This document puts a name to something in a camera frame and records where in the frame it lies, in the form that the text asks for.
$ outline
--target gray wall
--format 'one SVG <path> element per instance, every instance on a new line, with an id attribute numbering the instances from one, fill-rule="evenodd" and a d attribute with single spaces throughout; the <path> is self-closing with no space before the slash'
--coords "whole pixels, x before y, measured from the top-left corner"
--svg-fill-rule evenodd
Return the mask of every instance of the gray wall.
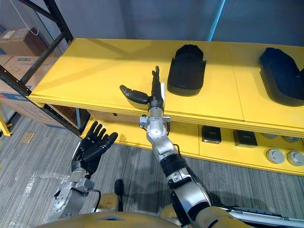
<path id="1" fill-rule="evenodd" d="M 304 0 L 227 0 L 213 40 L 304 46 Z"/>
<path id="2" fill-rule="evenodd" d="M 46 8 L 42 0 L 33 2 Z M 184 40 L 207 39 L 221 2 L 56 0 L 74 37 Z M 19 27 L 18 16 L 7 18 L 5 12 L 2 7 L 0 23 Z M 41 19 L 57 36 L 56 24 Z M 303 24 L 304 0 L 226 0 L 212 40 L 304 46 Z"/>

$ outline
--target silver round object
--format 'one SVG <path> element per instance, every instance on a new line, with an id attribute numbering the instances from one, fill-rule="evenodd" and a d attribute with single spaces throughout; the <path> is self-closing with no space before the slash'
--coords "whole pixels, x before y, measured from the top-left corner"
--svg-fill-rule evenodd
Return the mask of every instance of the silver round object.
<path id="1" fill-rule="evenodd" d="M 267 151 L 266 156 L 274 164 L 280 164 L 285 161 L 284 154 L 278 149 L 270 149 Z"/>
<path id="2" fill-rule="evenodd" d="M 290 163 L 292 163 L 295 166 L 304 165 L 304 155 L 298 151 L 290 151 L 287 154 L 287 159 L 289 160 Z"/>
<path id="3" fill-rule="evenodd" d="M 287 142 L 294 143 L 300 140 L 298 137 L 292 137 L 292 136 L 283 136 L 283 139 L 285 139 Z"/>
<path id="4" fill-rule="evenodd" d="M 262 133 L 268 139 L 274 139 L 277 137 L 277 134 L 270 134 L 270 133 Z"/>

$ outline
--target white cord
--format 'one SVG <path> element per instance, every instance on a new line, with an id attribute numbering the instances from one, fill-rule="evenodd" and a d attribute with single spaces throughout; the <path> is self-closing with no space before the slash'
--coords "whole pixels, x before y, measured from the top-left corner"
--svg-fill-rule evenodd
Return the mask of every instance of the white cord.
<path id="1" fill-rule="evenodd" d="M 25 26 L 28 28 L 28 30 L 29 30 L 32 34 L 34 34 L 35 36 L 37 36 L 38 33 L 39 33 L 39 28 L 37 28 L 37 33 L 33 33 L 32 30 L 30 30 L 30 28 L 28 27 L 28 25 L 27 25 L 27 24 L 25 23 L 25 21 L 23 20 L 22 16 L 20 15 L 20 13 L 19 13 L 18 9 L 16 8 L 16 6 L 14 5 L 14 3 L 13 3 L 11 0 L 9 0 L 9 1 L 11 2 L 11 4 L 13 5 L 13 7 L 14 7 L 15 10 L 17 11 L 17 13 L 19 14 L 21 20 L 23 21 L 23 23 L 25 24 Z"/>

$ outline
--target lower shelf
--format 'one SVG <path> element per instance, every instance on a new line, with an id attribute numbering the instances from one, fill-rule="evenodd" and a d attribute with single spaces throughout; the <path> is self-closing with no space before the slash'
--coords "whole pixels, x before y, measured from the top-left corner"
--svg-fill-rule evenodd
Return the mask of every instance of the lower shelf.
<path id="1" fill-rule="evenodd" d="M 93 121 L 91 118 L 82 137 L 86 135 Z M 103 124 L 108 133 L 118 133 L 119 136 L 116 143 L 145 149 L 152 148 L 146 139 L 146 132 L 137 124 L 113 123 L 108 121 L 99 122 Z M 285 141 L 281 136 L 268 139 L 261 133 L 255 133 L 258 144 L 257 147 L 238 147 L 235 146 L 234 143 L 233 130 L 221 128 L 222 142 L 220 144 L 212 144 L 202 141 L 201 127 L 201 125 L 197 124 L 171 122 L 169 138 L 173 143 L 180 146 L 180 152 L 184 156 L 304 176 L 304 166 L 293 166 L 286 158 L 286 154 L 292 150 L 304 154 L 304 144 L 302 140 L 291 143 Z M 271 148 L 277 148 L 285 154 L 285 161 L 283 163 L 273 164 L 267 159 L 266 152 Z"/>

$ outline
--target yellow shelving unit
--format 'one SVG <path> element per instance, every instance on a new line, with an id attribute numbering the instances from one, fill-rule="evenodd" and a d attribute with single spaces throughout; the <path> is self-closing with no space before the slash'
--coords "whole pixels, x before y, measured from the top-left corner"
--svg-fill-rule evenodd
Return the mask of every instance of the yellow shelving unit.
<path id="1" fill-rule="evenodd" d="M 93 121 L 94 119 L 91 118 L 82 137 L 86 135 Z M 146 138 L 146 133 L 137 124 L 113 123 L 102 120 L 99 122 L 107 129 L 108 133 L 119 133 L 116 140 L 118 144 L 145 149 L 152 148 Z M 292 150 L 299 151 L 304 155 L 302 140 L 287 142 L 281 136 L 268 139 L 261 133 L 255 133 L 258 146 L 255 148 L 245 148 L 235 146 L 232 129 L 221 128 L 222 142 L 213 144 L 203 142 L 201 128 L 202 125 L 172 122 L 169 138 L 173 143 L 177 143 L 180 146 L 180 152 L 184 156 L 304 176 L 304 167 L 293 166 L 289 163 L 286 156 Z M 283 163 L 273 164 L 267 159 L 266 152 L 271 148 L 277 148 L 284 153 L 285 161 Z"/>
<path id="2" fill-rule="evenodd" d="M 299 143 L 287 145 L 278 140 L 266 143 L 259 133 L 304 138 L 304 108 L 281 105 L 268 97 L 258 60 L 266 47 L 275 47 L 290 54 L 302 68 L 304 47 L 76 38 L 29 99 L 40 106 L 62 105 L 135 116 L 147 114 L 147 106 L 129 102 L 119 85 L 150 94 L 151 71 L 158 65 L 160 80 L 166 82 L 171 59 L 185 44 L 197 45 L 204 52 L 207 65 L 204 85 L 198 95 L 182 97 L 166 91 L 165 114 L 171 116 L 176 126 L 180 124 L 172 130 L 170 138 L 180 144 L 182 153 L 216 162 L 303 175 L 303 167 L 291 166 L 287 161 L 275 165 L 264 160 L 262 152 L 272 147 L 287 152 L 297 145 L 296 149 L 303 151 Z M 105 125 L 119 133 L 118 143 L 151 148 L 145 134 L 134 124 L 105 122 Z M 233 147 L 233 142 L 223 142 L 214 150 L 215 145 L 202 144 L 199 125 L 220 127 L 224 138 L 232 129 L 259 132 L 257 140 L 262 143 L 248 150 Z"/>

